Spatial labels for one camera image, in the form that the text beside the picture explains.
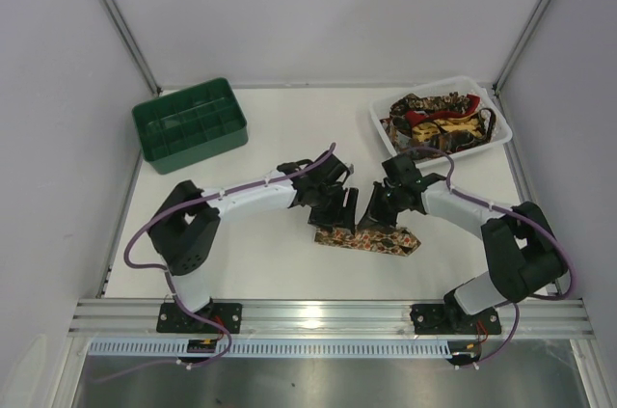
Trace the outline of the floral patterned tie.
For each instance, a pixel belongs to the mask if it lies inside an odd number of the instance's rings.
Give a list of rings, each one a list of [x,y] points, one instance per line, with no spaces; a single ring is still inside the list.
[[[404,258],[416,251],[421,245],[419,239],[403,227],[390,233],[376,230],[357,230],[355,234],[342,228],[335,228],[332,231],[317,229],[313,240],[323,246]]]

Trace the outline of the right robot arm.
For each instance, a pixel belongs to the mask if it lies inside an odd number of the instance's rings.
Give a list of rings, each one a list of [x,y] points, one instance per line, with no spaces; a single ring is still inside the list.
[[[450,174],[425,175],[405,154],[382,167],[386,177],[373,184],[361,230],[394,231],[400,213],[415,211],[443,219],[482,242],[487,271],[443,298],[443,315],[452,328],[499,305],[517,304],[570,272],[537,204],[506,208],[465,194],[455,188]]]

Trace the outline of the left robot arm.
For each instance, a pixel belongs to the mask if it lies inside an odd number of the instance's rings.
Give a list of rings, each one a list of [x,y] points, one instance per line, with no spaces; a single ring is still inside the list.
[[[225,222],[270,210],[308,207],[308,223],[318,229],[354,232],[358,190],[346,185],[353,174],[332,152],[317,160],[282,163],[262,179],[207,193],[193,181],[180,182],[155,213],[147,234],[164,261],[170,291],[192,313],[209,306],[212,294],[205,267]]]

